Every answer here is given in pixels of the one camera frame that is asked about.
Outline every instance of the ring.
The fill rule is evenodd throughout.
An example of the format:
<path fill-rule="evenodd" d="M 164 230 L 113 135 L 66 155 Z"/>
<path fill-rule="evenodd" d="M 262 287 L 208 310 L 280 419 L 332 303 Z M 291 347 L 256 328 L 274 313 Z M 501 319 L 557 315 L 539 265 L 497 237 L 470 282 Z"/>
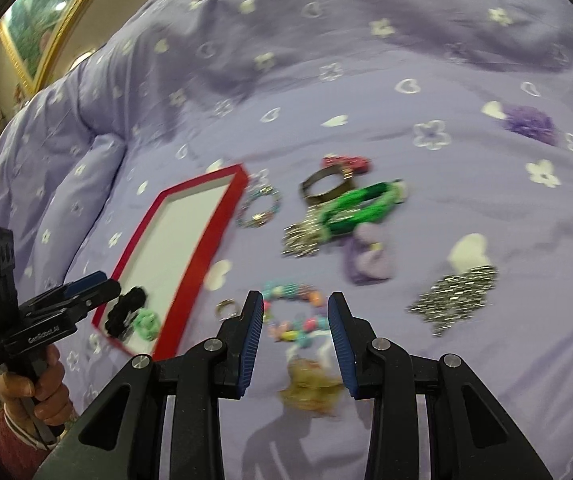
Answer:
<path fill-rule="evenodd" d="M 222 317 L 222 311 L 230 305 L 233 305 L 233 314 L 231 314 L 230 316 Z M 221 301 L 215 307 L 215 317 L 217 317 L 217 319 L 220 321 L 224 321 L 226 319 L 229 319 L 230 317 L 238 317 L 241 313 L 242 313 L 242 309 L 240 308 L 240 305 L 238 304 L 238 302 L 235 300 Z"/>
<path fill-rule="evenodd" d="M 250 220 L 244 219 L 244 214 L 254 200 L 259 199 L 261 196 L 271 195 L 273 197 L 273 206 L 262 213 L 253 215 Z M 280 192 L 273 186 L 263 186 L 251 191 L 249 198 L 242 204 L 238 211 L 237 222 L 240 227 L 260 227 L 266 222 L 270 221 L 280 209 L 282 196 Z"/>
<path fill-rule="evenodd" d="M 326 176 L 334 174 L 342 175 L 342 183 L 339 186 L 334 187 L 326 193 L 320 193 L 318 195 L 309 194 L 309 190 L 313 184 L 319 182 Z M 355 189 L 353 184 L 353 170 L 344 164 L 332 164 L 331 166 L 322 168 L 320 171 L 316 171 L 302 184 L 300 184 L 300 192 L 302 193 L 302 197 L 305 199 L 305 202 L 307 202 L 308 205 L 320 205 L 324 202 L 329 202 L 329 200 L 333 200 L 334 198 L 337 198 L 340 195 L 345 194 L 347 191 L 351 191 L 352 189 Z"/>

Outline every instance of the person's arm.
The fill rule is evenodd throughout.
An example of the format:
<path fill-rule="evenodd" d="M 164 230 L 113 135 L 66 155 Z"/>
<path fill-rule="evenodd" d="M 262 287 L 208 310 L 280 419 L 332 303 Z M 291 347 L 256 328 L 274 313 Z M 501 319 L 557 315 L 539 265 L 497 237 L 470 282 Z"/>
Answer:
<path fill-rule="evenodd" d="M 69 390 L 62 384 L 64 366 L 59 359 L 60 352 L 50 345 L 46 349 L 48 368 L 37 384 L 8 372 L 0 375 L 0 399 L 4 402 L 0 412 L 0 462 L 14 480 L 33 478 L 49 453 L 36 438 L 35 427 L 20 399 L 40 400 L 35 415 L 49 426 L 65 423 L 73 413 Z"/>

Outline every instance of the purple bedsheet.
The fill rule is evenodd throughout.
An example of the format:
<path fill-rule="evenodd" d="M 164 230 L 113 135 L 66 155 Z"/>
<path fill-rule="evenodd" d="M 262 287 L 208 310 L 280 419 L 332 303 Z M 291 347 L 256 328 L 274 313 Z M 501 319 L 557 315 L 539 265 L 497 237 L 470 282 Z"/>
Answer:
<path fill-rule="evenodd" d="M 525 106 L 555 127 L 516 112 Z M 517 116 L 505 129 L 502 118 Z M 305 213 L 298 183 L 329 152 L 372 159 L 362 186 L 409 184 L 384 224 L 390 281 L 353 285 L 334 244 L 280 256 L 282 229 Z M 217 332 L 219 301 L 268 281 L 341 290 L 407 351 L 460 354 L 554 478 L 573 476 L 569 1 L 150 0 L 0 138 L 0 225 L 15 232 L 20 299 L 112 272 L 156 195 L 216 161 L 268 169 L 282 210 L 260 229 L 231 225 L 216 259 L 233 267 L 199 296 L 180 352 Z M 497 287 L 473 319 L 434 338 L 406 306 L 452 272 L 449 252 L 471 233 L 487 239 Z M 127 359 L 89 319 L 59 346 L 79 410 Z M 246 397 L 221 403 L 227 478 L 362 478 L 371 405 L 345 394 L 334 417 L 284 409 L 288 347 L 264 332 Z M 423 445 L 423 478 L 427 460 Z"/>

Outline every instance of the yellow bead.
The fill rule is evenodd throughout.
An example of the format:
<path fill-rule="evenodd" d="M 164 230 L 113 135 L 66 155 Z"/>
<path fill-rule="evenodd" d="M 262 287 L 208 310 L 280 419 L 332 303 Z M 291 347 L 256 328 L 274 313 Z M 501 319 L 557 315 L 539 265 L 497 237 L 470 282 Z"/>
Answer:
<path fill-rule="evenodd" d="M 297 338 L 297 330 L 289 330 L 281 335 L 282 341 L 295 341 Z"/>
<path fill-rule="evenodd" d="M 323 306 L 324 298 L 318 291 L 313 291 L 309 293 L 309 303 L 313 306 Z"/>

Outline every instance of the hand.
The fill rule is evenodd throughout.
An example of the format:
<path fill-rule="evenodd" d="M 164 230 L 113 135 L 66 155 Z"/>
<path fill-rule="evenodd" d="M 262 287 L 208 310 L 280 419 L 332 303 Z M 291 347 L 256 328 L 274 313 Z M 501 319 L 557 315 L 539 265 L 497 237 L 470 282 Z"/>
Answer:
<path fill-rule="evenodd" d="M 60 352 L 57 347 L 49 345 L 46 348 L 48 368 L 38 379 L 37 384 L 10 372 L 0 375 L 0 399 L 4 402 L 13 422 L 29 434 L 35 435 L 36 431 L 20 401 L 22 397 L 35 397 L 41 401 L 35 407 L 35 415 L 48 426 L 65 423 L 73 413 L 69 389 L 62 384 L 64 366 L 59 359 Z"/>

